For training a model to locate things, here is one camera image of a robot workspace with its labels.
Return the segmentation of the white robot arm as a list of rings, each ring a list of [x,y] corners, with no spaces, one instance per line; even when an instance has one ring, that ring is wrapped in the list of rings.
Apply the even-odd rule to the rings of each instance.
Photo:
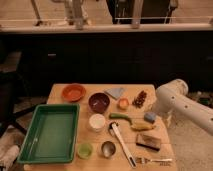
[[[177,111],[213,136],[213,109],[187,97],[188,85],[182,79],[175,79],[155,90],[155,112]]]

